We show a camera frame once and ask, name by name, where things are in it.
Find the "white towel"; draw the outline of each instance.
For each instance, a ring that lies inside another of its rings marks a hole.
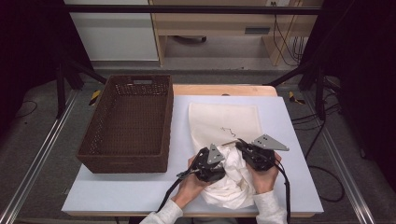
[[[189,123],[195,152],[215,144],[225,157],[226,176],[202,192],[207,203],[230,209],[254,204],[255,190],[242,153],[234,144],[222,145],[237,138],[251,142],[262,135],[257,111],[255,105],[190,104]]]

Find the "white table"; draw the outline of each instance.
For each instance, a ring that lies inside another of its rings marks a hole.
[[[168,171],[165,174],[93,174],[84,165],[67,196],[62,211],[71,216],[145,216],[156,211],[176,175],[194,155],[188,123],[189,103],[256,105],[262,130],[290,148],[278,151],[290,181],[291,215],[310,217],[322,213],[317,190],[304,160],[283,98],[277,96],[175,96]],[[279,174],[276,195],[286,206],[284,178]],[[231,210],[207,204],[199,196],[185,209],[185,217],[254,217],[253,205]]]

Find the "hand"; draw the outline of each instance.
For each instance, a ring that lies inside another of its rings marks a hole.
[[[276,164],[279,165],[279,161],[282,158],[275,152]],[[277,174],[279,170],[273,166],[267,171],[255,171],[249,164],[247,169],[253,177],[253,186],[258,194],[266,193],[274,189]]]
[[[188,167],[190,167],[194,158],[195,156],[189,158]],[[210,183],[199,180],[194,174],[188,175],[187,178],[181,181],[177,194],[172,197],[171,200],[174,201],[178,207],[183,209],[189,202],[194,200],[201,193],[201,191],[204,190],[204,188],[209,185]]]

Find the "white sleeve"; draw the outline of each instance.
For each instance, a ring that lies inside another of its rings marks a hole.
[[[264,194],[253,195],[253,200],[259,209],[259,215],[256,216],[257,223],[265,224],[286,224],[287,211],[279,205],[274,191]]]
[[[140,224],[173,224],[183,211],[172,200],[168,200],[160,212],[150,213]]]

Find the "brown wicker basket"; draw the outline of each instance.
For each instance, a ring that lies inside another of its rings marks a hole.
[[[93,173],[166,172],[173,100],[170,76],[111,76],[77,158]]]

